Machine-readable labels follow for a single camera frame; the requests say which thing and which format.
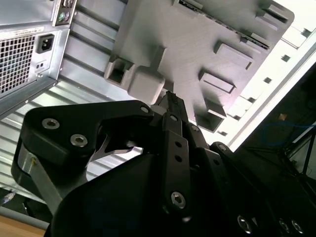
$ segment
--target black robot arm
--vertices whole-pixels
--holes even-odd
[[[142,154],[87,182],[89,162]],[[47,237],[301,236],[281,203],[227,146],[208,146],[184,102],[45,107],[25,116],[14,179],[46,201]]]

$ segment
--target power socket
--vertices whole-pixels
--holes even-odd
[[[51,51],[53,48],[54,38],[55,38],[55,35],[53,34],[40,36],[36,53],[41,54],[41,53]]]

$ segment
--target metal panel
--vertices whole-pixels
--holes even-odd
[[[110,58],[108,54],[89,46],[73,36],[70,36],[68,39],[66,53],[101,72],[105,71],[106,65],[104,62],[108,61]]]
[[[69,26],[54,28],[51,22],[10,25],[6,28],[0,28],[0,40],[14,43],[8,46],[5,43],[4,47],[1,47],[0,64],[2,68],[0,69],[0,77],[3,93],[0,94],[0,119],[15,111],[25,101],[31,100],[44,89],[53,86],[59,74],[69,31]],[[41,54],[37,53],[40,36],[48,34],[54,35],[52,50]],[[34,47],[32,45],[26,47],[26,42],[23,42],[25,39],[31,39]],[[23,55],[21,55],[22,49],[29,52],[28,56],[32,57],[31,61],[30,57],[25,58],[26,51],[23,51]],[[8,60],[5,60],[6,52],[8,53]],[[13,71],[13,68],[9,68],[9,62],[13,62],[14,69],[19,71]],[[37,66],[41,63],[43,63],[43,67],[38,69]]]
[[[0,27],[22,23],[50,21],[54,2],[47,0],[3,0]]]
[[[102,17],[103,22],[119,25],[125,4],[119,0],[81,0],[80,9],[91,13],[95,18]]]
[[[255,20],[260,6],[252,0],[195,0],[203,5],[202,12],[192,8],[195,17],[178,11],[172,2],[180,4],[182,1],[130,0],[113,55],[136,66],[149,66],[157,47],[166,48],[158,71],[166,81],[174,83],[174,92],[185,101],[188,117],[192,120],[207,113],[205,99],[228,110],[294,18],[293,13],[283,9],[288,19],[286,27],[278,26],[277,31],[271,31]],[[262,4],[277,6],[273,1],[264,0]],[[237,31],[241,29],[264,36],[270,48],[257,53],[240,44],[240,36],[244,36]],[[234,85],[234,92],[223,93],[199,83],[203,72]]]
[[[110,26],[93,19],[82,12],[77,12],[77,15],[75,17],[75,23],[76,24],[73,24],[72,27],[75,27],[76,25],[82,25],[83,27],[87,28],[87,30],[95,32],[100,36],[109,38],[113,42],[118,33],[115,29],[111,28]]]
[[[108,37],[104,37],[103,35],[100,35],[98,32],[94,32],[91,29],[87,29],[85,26],[80,25],[78,23],[74,23],[72,25],[73,32],[76,32],[76,35],[78,37],[81,36],[81,38],[85,38],[86,40],[89,40],[90,42],[93,42],[94,45],[98,44],[103,48],[103,51],[112,50],[114,45],[114,40],[110,39]]]
[[[114,100],[133,99],[127,94],[126,91],[105,82],[99,71],[83,64],[82,61],[78,62],[77,59],[68,58],[66,55],[62,67],[62,76],[67,77],[69,80],[73,80],[93,91],[96,91],[97,93],[107,95]]]

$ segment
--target ridged metal surface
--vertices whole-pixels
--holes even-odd
[[[10,172],[23,118],[27,111],[41,106],[132,99],[126,91],[106,83],[103,79],[103,72],[113,48],[124,7],[125,4],[119,0],[79,2],[59,83],[0,121],[0,187],[15,189],[23,196],[41,201],[32,193],[18,187]],[[140,150],[135,149],[128,154],[112,155],[94,161],[88,166],[87,178],[91,180],[138,154]]]

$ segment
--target ventilation grille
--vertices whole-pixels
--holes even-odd
[[[35,37],[0,41],[0,96],[29,80]]]

